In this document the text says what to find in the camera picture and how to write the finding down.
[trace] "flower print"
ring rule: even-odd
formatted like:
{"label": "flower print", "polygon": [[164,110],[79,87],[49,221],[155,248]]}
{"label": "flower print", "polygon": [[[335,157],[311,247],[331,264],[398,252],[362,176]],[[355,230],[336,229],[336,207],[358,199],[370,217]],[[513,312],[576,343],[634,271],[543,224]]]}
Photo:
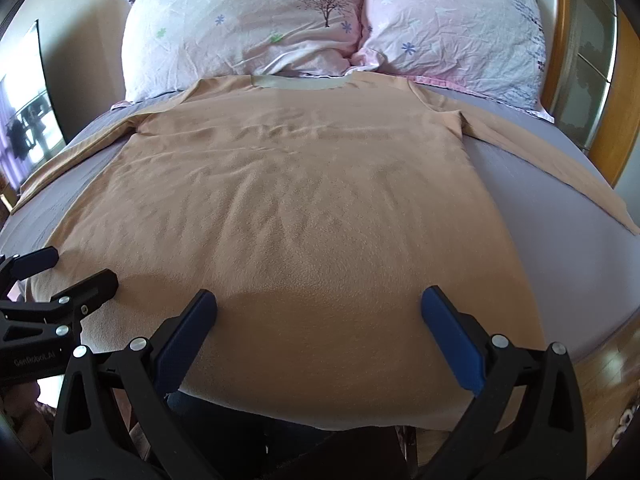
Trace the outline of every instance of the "flower print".
{"label": "flower print", "polygon": [[409,54],[409,56],[412,56],[416,52],[415,45],[409,42],[402,44],[402,50]]}

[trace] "wooden furniture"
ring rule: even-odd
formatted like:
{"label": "wooden furniture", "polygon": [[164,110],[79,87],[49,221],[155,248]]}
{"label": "wooden furniture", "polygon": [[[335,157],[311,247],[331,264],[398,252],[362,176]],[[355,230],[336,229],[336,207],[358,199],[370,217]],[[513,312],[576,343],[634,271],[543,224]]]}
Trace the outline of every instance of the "wooden furniture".
{"label": "wooden furniture", "polygon": [[18,196],[2,171],[0,171],[0,198],[9,211],[18,203]]}
{"label": "wooden furniture", "polygon": [[615,0],[558,0],[541,101],[615,186],[640,130],[640,40]]}
{"label": "wooden furniture", "polygon": [[618,8],[618,45],[611,92],[589,159],[612,186],[640,131],[640,38]]}
{"label": "wooden furniture", "polygon": [[640,316],[575,365],[587,425],[588,471],[611,451],[620,416],[640,388]]}

